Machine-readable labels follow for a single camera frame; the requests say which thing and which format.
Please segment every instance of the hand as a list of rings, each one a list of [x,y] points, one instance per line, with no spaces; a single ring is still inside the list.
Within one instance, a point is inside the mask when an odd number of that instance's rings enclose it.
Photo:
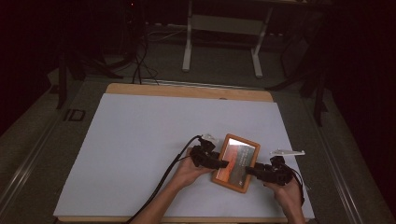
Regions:
[[[274,191],[274,197],[282,207],[289,223],[305,223],[303,210],[301,208],[300,185],[293,178],[287,185],[263,182],[265,187]]]
[[[187,149],[186,159],[179,162],[177,170],[169,182],[169,185],[183,189],[192,184],[199,176],[214,171],[205,167],[195,167],[194,162],[190,156],[191,149]]]

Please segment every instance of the wooden table edge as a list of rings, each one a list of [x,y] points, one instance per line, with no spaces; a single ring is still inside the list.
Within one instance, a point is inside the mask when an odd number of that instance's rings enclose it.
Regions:
[[[274,101],[271,93],[268,91],[247,91],[247,90],[220,89],[220,88],[208,88],[208,87],[135,85],[135,84],[124,84],[124,83],[109,84],[107,86],[106,93],[241,100],[241,101],[264,101],[264,102]]]
[[[125,222],[129,217],[85,217],[59,216],[58,219],[63,222]],[[164,217],[161,223],[287,223],[285,217]]]

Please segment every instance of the metal rail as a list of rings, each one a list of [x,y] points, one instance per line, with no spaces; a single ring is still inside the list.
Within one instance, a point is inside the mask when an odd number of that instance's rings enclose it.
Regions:
[[[346,215],[349,218],[350,223],[364,223],[358,207],[355,204],[354,199],[350,193],[349,186],[344,179],[344,176],[340,170],[338,162],[334,155],[332,154],[332,147],[327,140],[326,134],[317,125],[315,118],[312,115],[312,109],[308,107],[307,101],[303,100],[305,110],[309,114],[309,118],[315,127],[315,130],[319,136],[320,143],[323,145],[324,152],[326,154],[326,161],[330,167],[330,174],[334,181],[334,185],[337,188],[338,194],[340,195],[341,201],[345,207]]]
[[[57,124],[62,120],[64,114],[67,111],[67,107],[69,107],[78,93],[78,90],[81,87],[82,82],[75,81],[70,89],[68,90],[68,98],[64,102],[64,106],[55,111],[52,118],[49,120],[46,128],[43,133],[40,135],[38,140],[35,142],[35,145],[30,150],[29,154],[22,162],[20,167],[15,172],[14,176],[6,186],[5,190],[2,192],[0,196],[0,223],[3,222],[6,217],[7,210],[18,197],[18,194],[21,192],[24,184],[26,183],[29,175],[35,168],[35,165],[38,162],[39,156],[43,151],[44,146],[47,143],[47,140],[50,138],[52,131],[55,129]]]

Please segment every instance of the white paper sheet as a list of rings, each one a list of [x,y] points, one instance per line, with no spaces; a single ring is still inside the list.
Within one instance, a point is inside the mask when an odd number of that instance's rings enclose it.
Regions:
[[[220,151],[227,133],[269,152],[291,149],[276,103],[104,94],[81,151],[64,185],[56,217],[130,217],[147,200],[164,171],[197,134],[211,133]],[[294,157],[286,164],[299,171]],[[304,190],[304,215],[313,218]],[[203,175],[183,189],[166,217],[283,217],[271,190],[256,177],[246,194]]]

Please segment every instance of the forearm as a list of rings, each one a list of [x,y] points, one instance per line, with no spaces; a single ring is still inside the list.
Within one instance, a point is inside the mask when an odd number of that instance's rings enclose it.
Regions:
[[[180,189],[174,185],[167,184],[165,188],[157,195],[157,197],[155,197],[154,200],[145,209],[143,209],[143,211],[137,215],[137,217],[134,218],[131,224],[160,223],[163,215],[179,191]]]
[[[301,207],[289,207],[284,210],[286,218],[288,219],[289,224],[303,224],[305,223],[305,218],[303,214],[303,210]]]

